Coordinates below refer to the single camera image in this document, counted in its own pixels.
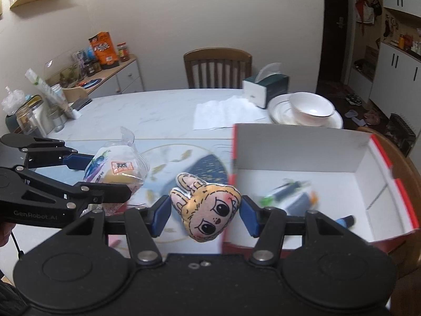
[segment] orange snack bag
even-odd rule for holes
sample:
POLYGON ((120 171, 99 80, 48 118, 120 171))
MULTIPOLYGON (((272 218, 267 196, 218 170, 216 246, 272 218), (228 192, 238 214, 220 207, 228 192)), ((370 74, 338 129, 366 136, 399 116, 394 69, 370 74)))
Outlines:
POLYGON ((89 42, 102 69, 115 68, 120 65, 108 32, 98 33, 96 36, 90 38, 89 42))

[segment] door frame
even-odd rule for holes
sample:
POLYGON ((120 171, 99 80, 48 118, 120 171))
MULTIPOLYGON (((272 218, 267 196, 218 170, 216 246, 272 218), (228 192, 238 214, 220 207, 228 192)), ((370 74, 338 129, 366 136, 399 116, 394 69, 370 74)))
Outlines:
POLYGON ((345 43, 345 56, 344 64, 342 65, 342 75, 340 81, 343 84, 348 84, 349 75, 351 73, 352 66, 352 53, 354 51, 355 41, 355 28, 356 28, 356 12, 355 12, 356 0, 348 0, 348 24, 347 24, 347 40, 345 43))

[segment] dining table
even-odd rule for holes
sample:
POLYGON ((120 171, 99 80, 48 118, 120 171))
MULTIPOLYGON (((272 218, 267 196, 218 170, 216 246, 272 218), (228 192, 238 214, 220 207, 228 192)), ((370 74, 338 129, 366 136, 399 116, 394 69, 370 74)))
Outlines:
MULTIPOLYGON (((232 128, 194 130, 193 120, 197 104, 223 101, 242 93, 241 89, 180 89, 94 98, 81 109, 80 118, 68 120, 63 130, 50 133, 48 137, 64 140, 66 146, 80 153, 94 155, 107 141, 121 139, 121 126, 129 129, 134 134, 137 151, 146 156, 151 165, 151 179, 146 180, 136 194, 152 204, 171 186, 170 178, 174 178, 177 170, 193 167, 195 160, 210 158, 212 165, 214 162, 220 165, 225 176, 231 173, 232 128), (166 184, 157 187, 157 182, 166 184)), ((266 117, 258 122, 271 121, 266 117)), ((71 185, 83 178, 83 171, 73 171, 65 166, 43 167, 37 172, 71 185)), ((200 244, 188 236, 181 236, 179 224, 174 221, 168 227, 166 238, 158 241, 158 248, 164 255, 169 252, 220 253, 222 236, 200 244)), ((60 229, 16 225, 13 234, 20 250, 26 253, 58 231, 60 229)), ((110 246, 128 255, 125 236, 112 236, 116 238, 109 240, 110 246)), ((17 261, 18 252, 10 238, 0 248, 0 270, 11 282, 17 261)))

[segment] figurine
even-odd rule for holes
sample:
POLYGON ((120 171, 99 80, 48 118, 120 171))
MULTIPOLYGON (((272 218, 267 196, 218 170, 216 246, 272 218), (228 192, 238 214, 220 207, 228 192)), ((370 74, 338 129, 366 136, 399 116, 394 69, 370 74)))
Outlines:
POLYGON ((170 191, 173 207, 181 215, 191 238, 206 242, 230 223, 241 203, 241 194, 230 185, 207 183, 192 174, 176 178, 179 188, 170 191))

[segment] bunny ear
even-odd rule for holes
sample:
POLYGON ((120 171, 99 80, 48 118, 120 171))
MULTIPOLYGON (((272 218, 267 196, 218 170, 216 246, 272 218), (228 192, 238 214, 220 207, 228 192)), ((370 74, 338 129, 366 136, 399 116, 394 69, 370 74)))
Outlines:
POLYGON ((195 175, 183 172, 177 175, 177 184, 187 192, 193 193, 201 186, 206 185, 206 182, 195 175))
POLYGON ((187 204, 189 198, 178 188, 170 191, 171 202, 176 211, 181 214, 182 208, 187 204))

